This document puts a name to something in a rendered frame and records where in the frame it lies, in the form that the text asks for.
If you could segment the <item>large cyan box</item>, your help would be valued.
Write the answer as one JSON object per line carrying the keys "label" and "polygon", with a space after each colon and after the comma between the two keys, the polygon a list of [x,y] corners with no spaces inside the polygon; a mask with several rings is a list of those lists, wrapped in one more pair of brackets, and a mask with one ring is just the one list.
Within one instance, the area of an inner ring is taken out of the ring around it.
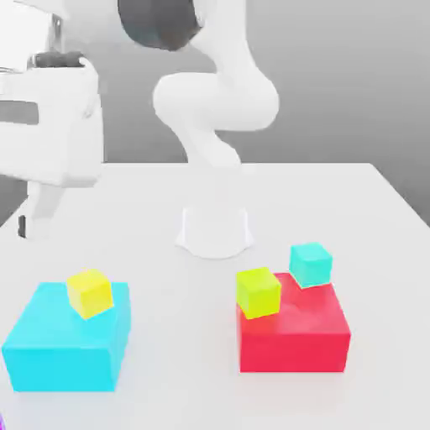
{"label": "large cyan box", "polygon": [[15,391],[114,391],[131,328],[128,285],[114,282],[113,308],[84,320],[64,283],[38,285],[2,354]]}

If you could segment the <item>small turquoise cube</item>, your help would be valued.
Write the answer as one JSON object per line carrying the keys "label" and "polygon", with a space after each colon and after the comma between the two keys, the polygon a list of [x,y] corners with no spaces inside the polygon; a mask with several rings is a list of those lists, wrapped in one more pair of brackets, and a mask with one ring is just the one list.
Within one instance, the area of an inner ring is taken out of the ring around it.
{"label": "small turquoise cube", "polygon": [[302,289],[329,284],[332,268],[333,257],[320,243],[291,246],[289,272]]}

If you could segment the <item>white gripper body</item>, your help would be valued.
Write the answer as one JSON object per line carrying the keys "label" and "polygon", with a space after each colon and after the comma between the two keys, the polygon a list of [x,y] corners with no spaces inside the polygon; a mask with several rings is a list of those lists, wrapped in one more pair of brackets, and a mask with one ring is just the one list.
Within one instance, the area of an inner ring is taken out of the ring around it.
{"label": "white gripper body", "polygon": [[0,121],[0,175],[59,187],[90,187],[101,175],[103,121],[99,78],[78,67],[0,73],[0,103],[38,108],[36,124]]}

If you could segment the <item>small yellow cube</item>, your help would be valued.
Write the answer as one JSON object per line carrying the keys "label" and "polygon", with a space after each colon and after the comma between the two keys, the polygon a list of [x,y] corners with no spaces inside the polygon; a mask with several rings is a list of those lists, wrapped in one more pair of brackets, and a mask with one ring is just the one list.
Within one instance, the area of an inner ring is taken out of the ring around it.
{"label": "small yellow cube", "polygon": [[100,270],[84,270],[70,276],[66,289],[71,307],[84,320],[113,307],[111,282]]}

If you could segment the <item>large red box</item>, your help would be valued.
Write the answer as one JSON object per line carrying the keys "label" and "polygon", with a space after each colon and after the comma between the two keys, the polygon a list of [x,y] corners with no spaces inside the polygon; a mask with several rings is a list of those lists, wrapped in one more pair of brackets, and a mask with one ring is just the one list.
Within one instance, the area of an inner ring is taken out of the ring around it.
{"label": "large red box", "polygon": [[332,284],[302,289],[288,273],[280,311],[248,319],[236,309],[239,371],[342,372],[351,332]]}

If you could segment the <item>small lime cube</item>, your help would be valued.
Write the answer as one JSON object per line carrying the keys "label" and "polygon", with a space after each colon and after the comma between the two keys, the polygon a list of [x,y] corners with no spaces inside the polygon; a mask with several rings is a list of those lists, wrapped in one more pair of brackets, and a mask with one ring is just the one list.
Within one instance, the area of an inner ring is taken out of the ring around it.
{"label": "small lime cube", "polygon": [[267,267],[240,271],[236,302],[247,319],[274,315],[281,307],[281,283]]}

